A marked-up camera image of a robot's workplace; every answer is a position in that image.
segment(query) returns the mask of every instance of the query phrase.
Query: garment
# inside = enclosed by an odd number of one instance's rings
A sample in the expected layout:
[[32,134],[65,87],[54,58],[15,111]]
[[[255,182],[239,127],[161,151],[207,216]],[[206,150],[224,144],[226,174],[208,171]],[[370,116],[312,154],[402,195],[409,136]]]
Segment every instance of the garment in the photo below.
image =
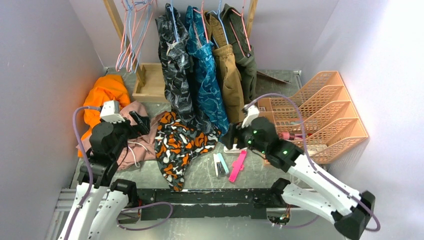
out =
[[[100,77],[88,93],[84,106],[100,107],[104,102],[111,100],[118,101],[121,109],[131,103],[130,95],[120,75],[108,74]],[[97,110],[85,109],[84,122],[89,125],[89,129],[82,135],[82,140],[90,136],[93,127],[100,123],[100,112]],[[83,156],[80,151],[78,151],[78,156]]]
[[[180,13],[174,8],[173,14],[169,3],[165,6],[165,15],[156,18],[159,33],[159,59],[162,64],[162,73],[165,81],[165,97],[181,123],[193,126],[204,133],[214,132],[215,126],[196,104],[193,104],[190,85],[187,80],[187,70],[190,67],[186,44],[189,37],[186,28],[180,20]],[[174,34],[176,24],[179,42]]]
[[249,51],[249,45],[243,29],[242,18],[232,10],[234,7],[225,4],[220,16],[225,26],[225,32],[235,55],[235,63],[241,74],[241,87],[243,89],[244,103],[250,103],[255,99],[255,88],[258,67],[255,62],[253,47]]
[[228,122],[221,90],[217,82],[215,60],[212,55],[214,44],[205,37],[202,15],[194,12],[196,7],[188,6],[185,27],[188,30],[187,51],[192,57],[196,83],[196,101],[199,108],[209,117],[222,134],[226,134]]
[[212,151],[219,135],[217,128],[211,134],[204,134],[181,124],[175,111],[163,115],[157,127],[154,149],[160,172],[171,189],[183,189],[184,173],[190,161]]
[[[140,116],[145,117],[147,116],[146,108],[138,101],[133,101],[130,105],[122,108],[122,110],[119,112],[121,116],[128,119],[130,121],[131,125],[136,125],[137,123],[134,121],[133,117],[131,117],[130,112],[135,111]],[[150,132],[149,134],[139,136],[135,139],[129,139],[130,142],[135,142],[142,144],[147,148],[148,151],[143,146],[140,146],[135,143],[128,143],[128,147],[131,148],[134,151],[135,155],[135,161],[147,161],[147,160],[154,160],[156,159],[155,155],[155,136],[156,132],[158,130],[159,126],[159,120],[164,116],[165,112],[162,112],[158,114],[157,116],[153,117],[150,120]],[[85,150],[88,150],[91,148],[90,144],[90,136],[91,134],[82,141],[82,145],[84,146]],[[127,169],[131,167],[134,164],[134,156],[131,154],[131,152],[127,152],[126,148],[124,148],[121,152],[121,154],[118,157],[117,163],[119,165],[118,171]]]
[[212,51],[216,63],[216,79],[221,89],[222,100],[230,123],[242,122],[245,118],[243,89],[233,46],[227,44],[223,26],[213,15],[205,13],[205,25],[209,39],[215,40],[217,47]]

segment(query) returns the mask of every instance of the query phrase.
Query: white wall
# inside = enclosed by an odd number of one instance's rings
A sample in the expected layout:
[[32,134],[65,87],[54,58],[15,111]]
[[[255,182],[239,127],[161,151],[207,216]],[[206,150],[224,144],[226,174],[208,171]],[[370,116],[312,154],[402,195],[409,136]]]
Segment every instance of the white wall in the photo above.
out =
[[72,113],[104,70],[68,1],[3,1],[0,56],[0,238],[41,240],[77,164]]
[[376,195],[382,228],[365,232],[364,240],[423,239],[423,7],[422,1],[340,0],[302,68],[303,80],[340,71],[368,130],[357,166],[333,169]]
[[[105,67],[114,67],[121,41],[102,1],[70,0],[82,25],[93,41]],[[158,0],[158,11],[153,18],[165,12],[168,0]],[[224,3],[241,10],[242,0],[225,0]],[[254,46],[260,69],[299,70],[311,53],[338,0],[259,0],[250,42]],[[200,7],[200,0],[174,0],[174,7],[185,13],[188,5]],[[115,4],[124,18],[120,0]],[[204,8],[216,10],[219,0],[204,1]],[[246,1],[245,16],[249,10]],[[147,31],[141,62],[157,63],[158,31],[152,20]]]

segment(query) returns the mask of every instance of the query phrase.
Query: perforated plastic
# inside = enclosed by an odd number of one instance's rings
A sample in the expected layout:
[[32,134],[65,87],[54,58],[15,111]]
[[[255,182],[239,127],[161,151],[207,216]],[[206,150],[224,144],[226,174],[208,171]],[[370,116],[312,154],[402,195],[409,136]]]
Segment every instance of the perforated plastic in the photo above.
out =
[[[329,164],[368,138],[349,93],[337,71],[315,75],[290,97],[298,106],[308,135],[308,146],[327,146],[311,157],[317,164]],[[301,125],[293,106],[284,98],[262,98],[257,102],[260,116],[275,124],[278,134],[300,134]],[[302,140],[292,141],[303,148]]]

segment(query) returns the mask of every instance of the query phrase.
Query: orange cloth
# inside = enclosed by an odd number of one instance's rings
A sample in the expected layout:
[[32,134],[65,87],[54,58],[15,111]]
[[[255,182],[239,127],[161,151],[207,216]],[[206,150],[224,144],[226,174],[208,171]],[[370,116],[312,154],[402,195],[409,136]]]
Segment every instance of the orange cloth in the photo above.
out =
[[[130,95],[120,75],[108,74],[100,77],[88,93],[84,106],[100,107],[104,102],[111,100],[118,101],[120,109],[131,103]],[[94,126],[100,123],[100,112],[97,110],[85,109],[84,122],[88,124],[90,128],[82,135],[82,140],[90,136]],[[80,151],[78,151],[78,156],[83,156]]]

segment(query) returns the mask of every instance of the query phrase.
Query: pink tool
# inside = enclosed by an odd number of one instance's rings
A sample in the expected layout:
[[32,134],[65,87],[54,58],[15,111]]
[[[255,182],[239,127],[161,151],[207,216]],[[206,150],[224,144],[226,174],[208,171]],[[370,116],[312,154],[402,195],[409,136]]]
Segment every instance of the pink tool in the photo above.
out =
[[238,158],[235,162],[232,163],[232,171],[231,175],[229,176],[229,181],[234,183],[236,181],[237,175],[243,168],[245,167],[243,165],[243,162],[245,161],[246,155],[248,154],[247,151],[241,151],[240,155],[238,155]]

